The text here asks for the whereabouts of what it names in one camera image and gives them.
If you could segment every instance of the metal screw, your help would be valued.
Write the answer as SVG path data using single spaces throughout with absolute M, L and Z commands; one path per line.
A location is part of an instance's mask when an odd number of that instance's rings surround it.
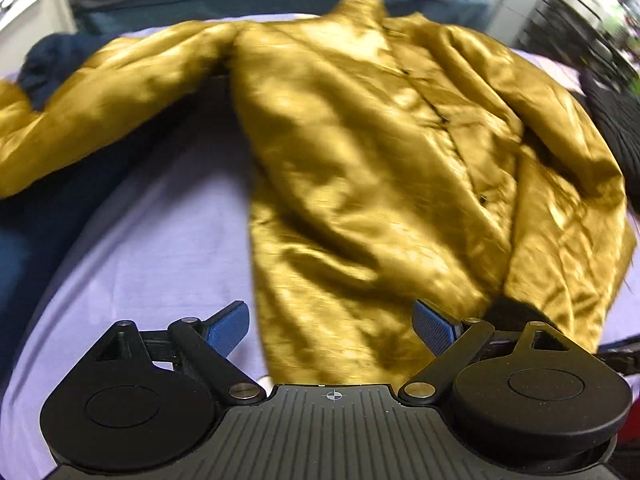
M 238 383 L 229 388 L 229 395 L 235 399 L 253 399 L 260 394 L 260 388 L 251 383 Z
M 429 383 L 411 383 L 404 387 L 404 392 L 417 399 L 428 399 L 436 393 L 436 388 Z

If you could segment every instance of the crosshair marking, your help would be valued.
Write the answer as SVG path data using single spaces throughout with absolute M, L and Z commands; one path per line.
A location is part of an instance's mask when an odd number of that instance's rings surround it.
M 335 402 L 336 400 L 340 400 L 342 398 L 342 394 L 334 390 L 326 394 L 326 398 Z

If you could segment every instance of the jacket sleeve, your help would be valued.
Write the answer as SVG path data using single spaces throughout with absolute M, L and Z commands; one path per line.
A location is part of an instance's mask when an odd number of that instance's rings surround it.
M 421 35 L 450 78 L 471 74 L 465 84 L 524 127 L 505 295 L 595 350 L 636 243 L 614 157 L 569 92 L 519 54 L 461 27 L 427 22 Z
M 241 22 L 185 22 L 112 41 L 76 71 L 41 113 L 0 84 L 0 198 L 115 142 L 220 69 Z

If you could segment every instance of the gold satin jacket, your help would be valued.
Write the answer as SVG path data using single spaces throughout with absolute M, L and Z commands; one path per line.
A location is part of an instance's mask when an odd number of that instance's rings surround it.
M 596 348 L 634 247 L 604 140 L 497 41 L 374 0 L 120 38 L 42 113 L 0 82 L 0 195 L 225 72 L 258 167 L 255 297 L 276 382 L 403 383 L 430 359 L 416 298 L 462 318 L 505 294 Z

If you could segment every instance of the dark blue fabric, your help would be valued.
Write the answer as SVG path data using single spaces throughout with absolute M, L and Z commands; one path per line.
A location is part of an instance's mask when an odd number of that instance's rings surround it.
M 490 0 L 383 0 L 391 16 L 420 12 L 434 22 L 451 23 L 481 32 L 488 24 Z M 252 14 L 300 12 L 325 14 L 340 0 L 131 0 L 110 7 L 74 13 L 79 27 L 91 34 L 123 34 L 164 27 L 185 20 L 213 20 Z
M 60 85 L 115 34 L 51 34 L 31 47 L 18 75 L 18 85 L 31 99 L 34 110 L 42 110 Z
M 69 35 L 46 40 L 33 48 L 20 74 L 22 88 L 39 108 L 84 61 L 82 56 L 104 43 Z M 193 98 L 187 97 L 123 140 L 0 200 L 0 381 L 12 368 L 47 284 L 88 219 L 192 108 Z

